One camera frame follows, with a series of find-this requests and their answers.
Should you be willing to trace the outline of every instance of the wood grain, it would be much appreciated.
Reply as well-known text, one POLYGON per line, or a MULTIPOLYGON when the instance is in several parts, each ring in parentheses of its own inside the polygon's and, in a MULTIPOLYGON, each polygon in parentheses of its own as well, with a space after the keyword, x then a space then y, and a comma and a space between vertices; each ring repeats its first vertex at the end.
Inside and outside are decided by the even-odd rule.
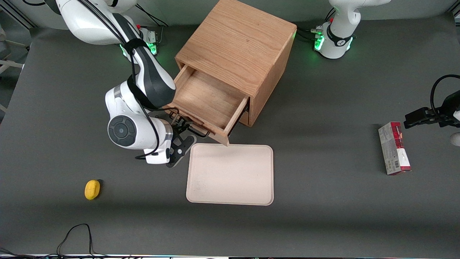
POLYGON ((283 51, 280 53, 279 57, 276 59, 276 62, 270 69, 270 72, 262 83, 259 92, 254 98, 251 98, 249 107, 249 127, 254 125, 255 120, 262 111, 262 108, 264 108, 265 103, 275 89, 275 86, 278 84, 278 81, 280 81, 280 78, 286 69, 289 54, 291 53, 291 47, 294 42, 294 36, 295 32, 292 33, 290 40, 286 42, 283 51))
POLYGON ((190 69, 185 65, 175 79, 178 91, 173 105, 225 130, 238 108, 245 105, 246 95, 201 71, 190 73, 190 69))
POLYGON ((294 24, 266 12, 221 0, 176 60, 254 97, 295 30, 294 24))

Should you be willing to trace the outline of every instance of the cardboard box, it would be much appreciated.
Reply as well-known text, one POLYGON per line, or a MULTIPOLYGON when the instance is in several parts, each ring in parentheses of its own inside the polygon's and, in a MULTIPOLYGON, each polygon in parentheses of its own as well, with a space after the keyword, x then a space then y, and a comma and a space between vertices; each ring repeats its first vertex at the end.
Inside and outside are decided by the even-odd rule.
POLYGON ((393 176, 411 171, 403 145, 400 122, 390 122, 379 129, 386 174, 393 176))

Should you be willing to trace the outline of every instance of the wooden drawer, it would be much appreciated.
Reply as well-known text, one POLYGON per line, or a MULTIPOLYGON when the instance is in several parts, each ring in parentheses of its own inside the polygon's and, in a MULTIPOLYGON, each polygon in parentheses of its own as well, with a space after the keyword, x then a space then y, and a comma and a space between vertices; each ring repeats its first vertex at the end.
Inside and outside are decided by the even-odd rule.
POLYGON ((184 65, 175 78, 176 95, 167 107, 176 107, 190 117, 193 127, 209 131, 209 136, 224 145, 246 108, 249 96, 204 72, 184 65))

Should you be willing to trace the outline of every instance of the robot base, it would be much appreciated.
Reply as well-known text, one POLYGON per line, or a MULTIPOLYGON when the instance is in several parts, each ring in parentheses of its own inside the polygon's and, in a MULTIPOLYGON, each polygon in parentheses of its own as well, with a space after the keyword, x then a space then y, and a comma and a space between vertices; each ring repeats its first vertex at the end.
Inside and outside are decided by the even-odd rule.
MULTIPOLYGON (((316 29, 325 32, 330 24, 330 22, 323 23, 322 25, 318 25, 316 29)), ((350 49, 352 41, 353 38, 351 38, 348 42, 344 41, 344 44, 338 47, 335 45, 334 41, 322 33, 315 41, 313 49, 321 53, 321 55, 323 55, 325 58, 338 59, 341 58, 345 52, 350 49)))

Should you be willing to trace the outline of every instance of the gray table surface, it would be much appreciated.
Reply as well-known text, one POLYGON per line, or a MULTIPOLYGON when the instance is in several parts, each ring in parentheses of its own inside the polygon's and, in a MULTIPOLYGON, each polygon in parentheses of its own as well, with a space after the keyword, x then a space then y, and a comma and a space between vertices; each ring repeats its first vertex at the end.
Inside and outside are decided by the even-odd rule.
MULTIPOLYGON (((172 76, 173 57, 195 28, 164 30, 158 60, 172 76)), ((451 15, 363 21, 339 60, 295 40, 255 125, 239 124, 230 137, 273 148, 267 207, 188 202, 188 158, 173 169, 148 165, 107 136, 104 94, 130 74, 120 48, 68 31, 32 34, 0 126, 2 247, 52 253, 70 227, 88 223, 99 253, 460 257, 460 148, 449 144, 456 129, 404 130, 413 171, 395 177, 385 174, 377 134, 429 106, 440 76, 460 73, 451 15), (83 195, 90 179, 105 183, 94 201, 83 195)), ((458 84, 445 80, 435 101, 458 84)), ((76 229, 63 252, 87 253, 87 243, 86 230, 76 229)))

